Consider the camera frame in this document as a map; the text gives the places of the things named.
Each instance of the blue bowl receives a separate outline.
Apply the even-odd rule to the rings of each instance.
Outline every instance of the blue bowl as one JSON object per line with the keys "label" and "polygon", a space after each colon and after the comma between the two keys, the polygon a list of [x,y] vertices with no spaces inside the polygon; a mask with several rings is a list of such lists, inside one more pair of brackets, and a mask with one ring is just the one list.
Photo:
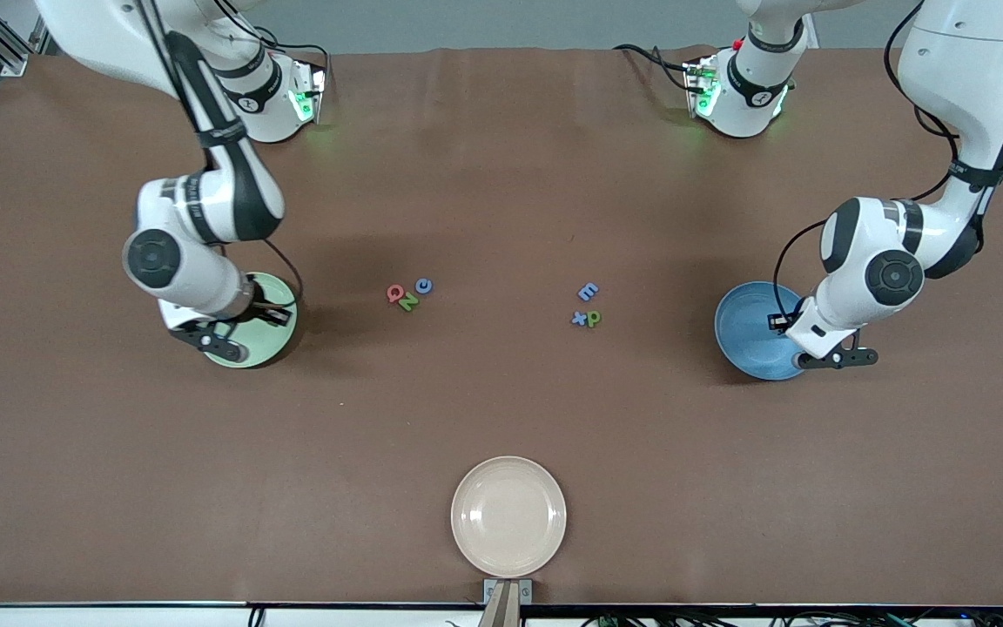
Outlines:
{"label": "blue bowl", "polygon": [[[799,296],[780,286],[784,309],[795,309]],[[741,372],[764,380],[785,380],[803,370],[795,356],[802,350],[782,333],[768,329],[768,315],[778,314],[772,283],[751,281],[729,290],[717,303],[714,337],[725,358]]]}

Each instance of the white plate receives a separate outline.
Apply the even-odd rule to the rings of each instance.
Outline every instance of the white plate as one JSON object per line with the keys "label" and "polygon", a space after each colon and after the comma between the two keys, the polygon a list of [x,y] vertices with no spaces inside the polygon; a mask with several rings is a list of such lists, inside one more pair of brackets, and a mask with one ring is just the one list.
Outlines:
{"label": "white plate", "polygon": [[524,577],[549,564],[567,525],[560,485],[525,457],[482,461],[462,478],[451,500],[454,544],[493,577]]}

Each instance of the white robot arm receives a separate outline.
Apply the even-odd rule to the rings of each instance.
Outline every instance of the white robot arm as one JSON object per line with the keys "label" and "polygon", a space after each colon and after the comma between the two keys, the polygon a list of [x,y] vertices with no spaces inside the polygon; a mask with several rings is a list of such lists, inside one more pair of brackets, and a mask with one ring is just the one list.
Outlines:
{"label": "white robot arm", "polygon": [[759,134],[780,114],[792,68],[807,48],[803,16],[843,9],[864,0],[736,0],[749,32],[735,47],[689,68],[688,104],[717,131],[731,137]]}
{"label": "white robot arm", "polygon": [[958,128],[959,159],[938,202],[856,198],[830,215],[819,246],[827,278],[779,325],[810,356],[800,366],[837,365],[845,338],[907,307],[925,279],[954,273],[984,243],[1003,179],[1003,3],[927,0],[900,80],[913,102]]}
{"label": "white robot arm", "polygon": [[[128,2],[38,0],[52,35],[81,63],[178,96],[208,158],[203,171],[141,188],[135,231],[122,250],[124,269],[158,299],[173,336],[227,365],[256,365],[248,360],[250,346],[232,337],[235,330],[262,326],[261,336],[272,336],[274,351],[280,349],[284,341],[278,346],[276,339],[284,334],[287,340],[295,326],[295,299],[271,301],[263,282],[276,279],[244,274],[212,247],[266,240],[284,218],[281,190],[255,153],[248,123],[270,132],[268,138],[284,138],[314,115],[309,111],[306,119],[293,103],[278,102],[296,102],[280,82],[244,95],[223,86],[220,75],[230,76],[222,80],[232,80],[232,87],[251,76],[276,80],[281,57],[292,61],[267,52],[251,36],[221,35],[233,24],[208,11],[206,3],[215,7],[211,0],[175,0],[164,8],[148,0]],[[169,30],[164,16],[184,32]],[[215,52],[206,53],[203,46]],[[254,98],[259,106],[240,114],[234,104],[241,98]],[[287,291],[283,282],[280,286]],[[228,323],[227,333],[216,333],[219,321]]]}
{"label": "white robot arm", "polygon": [[[244,10],[259,2],[223,5]],[[134,0],[36,0],[36,7],[56,43],[84,66],[176,96]],[[246,17],[227,15],[216,0],[158,0],[158,9],[172,30],[200,47],[251,138],[287,139],[317,118],[326,68],[267,50]]]}

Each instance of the brown tabletop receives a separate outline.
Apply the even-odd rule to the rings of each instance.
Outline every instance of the brown tabletop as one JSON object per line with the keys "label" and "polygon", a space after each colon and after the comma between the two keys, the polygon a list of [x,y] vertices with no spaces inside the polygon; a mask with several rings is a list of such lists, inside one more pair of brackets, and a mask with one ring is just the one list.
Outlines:
{"label": "brown tabletop", "polygon": [[515,453],[568,499],[541,602],[1003,604],[1003,187],[987,250],[864,334],[879,365],[769,384],[714,342],[796,230],[947,166],[879,52],[796,74],[735,140],[620,52],[335,59],[326,124],[259,146],[298,338],[236,372],[120,266],[136,190],[200,167],[178,103],[33,58],[0,87],[0,602],[476,598],[450,499]]}

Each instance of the wire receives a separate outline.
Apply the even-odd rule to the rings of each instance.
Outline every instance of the wire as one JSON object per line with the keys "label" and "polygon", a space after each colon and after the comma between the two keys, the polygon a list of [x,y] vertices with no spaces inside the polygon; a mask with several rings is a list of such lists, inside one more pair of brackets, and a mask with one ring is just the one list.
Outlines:
{"label": "wire", "polygon": [[[927,112],[927,111],[921,109],[919,106],[916,106],[916,104],[912,104],[912,112],[913,112],[913,114],[916,115],[916,121],[920,123],[920,126],[922,126],[924,130],[926,130],[927,132],[931,132],[932,135],[938,135],[939,137],[945,137],[945,135],[943,134],[942,130],[936,130],[935,128],[932,128],[931,126],[927,125],[927,120],[925,120],[923,118],[923,116],[927,115],[928,118],[932,117],[932,115],[930,114],[930,112]],[[954,137],[955,139],[958,139],[959,135],[958,134],[954,134],[954,135],[952,135],[952,137]]]}
{"label": "wire", "polygon": [[[164,70],[164,74],[169,76],[170,81],[173,83],[173,89],[175,89],[178,99],[181,102],[181,106],[184,107],[184,111],[187,112],[188,118],[195,122],[195,116],[192,115],[192,107],[187,102],[188,96],[187,92],[184,90],[184,81],[181,80],[178,68],[176,67],[175,61],[161,44],[161,40],[164,38],[164,27],[163,22],[160,19],[160,11],[156,9],[156,3],[154,0],[134,0],[134,4],[138,7],[138,11],[141,13],[141,20],[146,27],[146,32],[149,35],[149,41],[154,47],[154,52],[156,52],[156,58],[160,61],[161,67]],[[146,4],[152,9],[152,20],[146,12]]]}
{"label": "wire", "polygon": [[[861,329],[856,330],[856,332],[854,332],[854,348],[857,348],[859,346],[859,345],[857,345],[857,342],[859,342],[859,337],[861,336],[861,334],[862,334],[862,330]],[[924,618],[927,618],[927,615],[931,614],[931,612],[933,612],[933,611],[935,611],[934,607],[928,607],[927,610],[924,610],[923,614],[920,614],[919,616],[913,618],[912,620],[908,620],[907,623],[908,624],[919,623]]]}
{"label": "wire", "polygon": [[896,24],[896,28],[893,29],[892,35],[888,36],[888,41],[885,43],[885,55],[884,58],[882,59],[885,63],[885,72],[887,72],[888,74],[888,80],[891,80],[891,82],[893,83],[893,87],[896,87],[896,90],[900,91],[901,94],[905,96],[905,98],[908,98],[908,94],[904,94],[904,88],[901,87],[900,80],[896,78],[896,70],[893,69],[892,60],[888,58],[888,52],[893,48],[893,43],[894,41],[896,41],[896,38],[901,34],[901,31],[904,30],[904,24],[907,24],[908,20],[911,20],[912,17],[915,17],[916,13],[919,13],[920,8],[922,7],[923,7],[923,0],[920,0],[920,2],[916,4],[911,11],[908,12],[908,15],[904,16],[904,19],[901,20],[901,23]]}
{"label": "wire", "polygon": [[[274,48],[275,50],[318,50],[323,55],[323,64],[327,67],[327,72],[330,74],[331,55],[330,53],[327,53],[323,46],[318,46],[318,44],[315,43],[281,43],[281,41],[278,40],[278,37],[274,35],[274,32],[270,29],[262,27],[254,27],[251,29],[246,24],[241,23],[238,17],[239,9],[236,9],[235,5],[231,4],[230,0],[215,0],[215,5],[216,7],[219,7],[220,11],[223,11],[223,15],[227,16],[228,20],[231,20],[231,23],[233,23],[235,27],[238,27],[240,31],[246,32],[249,36],[253,36],[254,39],[261,41],[269,48]],[[259,32],[260,30],[266,31],[267,36],[270,36],[271,39],[264,38],[264,36],[262,36]]]}
{"label": "wire", "polygon": [[270,41],[272,41],[272,43],[274,43],[274,46],[276,46],[276,44],[278,44],[278,41],[279,41],[278,40],[278,36],[275,35],[272,30],[264,27],[264,25],[255,25],[254,30],[256,30],[258,32],[266,33],[266,36],[268,36],[268,38],[270,38]]}
{"label": "wire", "polygon": [[[797,232],[797,234],[792,235],[788,243],[785,243],[783,250],[780,251],[780,257],[776,258],[776,266],[772,269],[772,296],[776,297],[776,308],[780,309],[780,315],[784,317],[784,321],[787,321],[791,316],[795,316],[795,311],[792,313],[787,313],[783,308],[783,303],[780,302],[780,266],[783,266],[783,256],[788,254],[788,249],[791,248],[796,240],[799,240],[808,232],[818,229],[827,223],[825,220],[819,220],[814,225],[804,227],[802,231]],[[785,624],[784,627],[790,627],[791,623]]]}
{"label": "wire", "polygon": [[939,183],[935,183],[934,186],[932,186],[931,188],[928,188],[927,192],[924,192],[924,194],[922,194],[922,195],[912,196],[912,198],[909,199],[909,200],[913,200],[913,202],[922,202],[922,200],[924,200],[928,196],[934,195],[935,192],[939,191],[943,186],[945,186],[945,184],[947,184],[947,182],[950,182],[950,180],[951,180],[951,174],[950,174],[950,172],[947,172],[947,174],[944,175],[943,178],[939,180]]}
{"label": "wire", "polygon": [[677,80],[676,77],[672,75],[672,70],[668,69],[668,63],[664,61],[664,56],[660,56],[660,48],[653,46],[652,53],[653,55],[657,55],[657,60],[660,63],[660,69],[664,70],[664,75],[667,76],[668,79],[672,81],[672,84],[675,84],[677,87],[683,89],[684,91],[691,92],[691,94],[701,94],[703,92],[702,87],[688,86],[688,84],[679,82],[679,80]]}
{"label": "wire", "polygon": [[[889,622],[885,618],[880,617],[868,617],[859,618],[853,614],[835,614],[835,612],[830,611],[804,611],[801,614],[796,614],[794,616],[785,618],[783,620],[783,627],[791,627],[791,624],[795,622],[797,618],[806,618],[811,620],[812,623],[816,624],[816,627],[831,627],[837,624],[848,627],[888,627]],[[825,622],[818,623],[812,620],[813,618],[828,618]]]}
{"label": "wire", "polygon": [[686,620],[694,627],[735,627],[716,616],[702,614],[699,611],[670,611],[668,615],[672,616],[673,624],[677,624],[677,620]]}
{"label": "wire", "polygon": [[641,623],[640,620],[633,618],[633,616],[626,616],[624,614],[610,614],[610,618],[617,620],[618,624],[625,623],[626,627],[645,627],[645,623]]}
{"label": "wire", "polygon": [[640,46],[634,46],[632,43],[622,43],[621,46],[614,46],[613,50],[628,50],[629,52],[637,52],[638,55],[644,56],[644,58],[649,59],[652,63],[663,64],[664,67],[669,69],[683,70],[682,64],[675,64],[665,61],[662,58],[657,58],[657,56],[654,56],[652,52],[649,52]]}
{"label": "wire", "polygon": [[247,618],[247,627],[262,627],[266,622],[266,608],[254,606],[250,608],[250,616]]}
{"label": "wire", "polygon": [[270,239],[266,238],[262,241],[266,242],[266,246],[271,247],[271,249],[274,250],[274,253],[278,254],[278,257],[280,257],[281,261],[284,262],[284,265],[288,266],[289,270],[291,270],[292,274],[294,274],[294,279],[296,280],[296,296],[292,299],[292,302],[288,302],[286,303],[286,305],[281,305],[281,303],[278,302],[268,302],[268,303],[261,303],[259,307],[263,309],[287,309],[293,305],[296,305],[296,303],[298,302],[303,302],[304,279],[301,277],[300,271],[296,270],[296,266],[294,266],[294,263],[291,262],[289,258],[286,257],[286,254],[283,254],[281,252],[281,249],[276,247],[276,245],[274,245],[274,243],[271,242]]}
{"label": "wire", "polygon": [[[699,87],[691,87],[689,86],[689,84],[679,82],[679,80],[677,80],[676,77],[672,75],[671,70],[674,69],[683,71],[683,63],[672,63],[669,61],[665,61],[664,56],[661,56],[660,48],[658,48],[657,46],[653,46],[652,52],[648,52],[645,51],[644,48],[634,46],[634,44],[632,43],[622,43],[621,46],[614,47],[614,50],[628,50],[630,52],[637,52],[639,55],[644,56],[644,58],[649,59],[653,63],[656,63],[657,66],[660,66],[660,69],[664,70],[664,75],[667,76],[668,79],[672,81],[672,84],[675,84],[680,89],[692,92],[692,94],[701,94],[703,92],[703,90]],[[688,59],[683,62],[692,63],[692,61],[697,61],[701,58],[702,58],[701,56],[697,56],[694,59]]]}

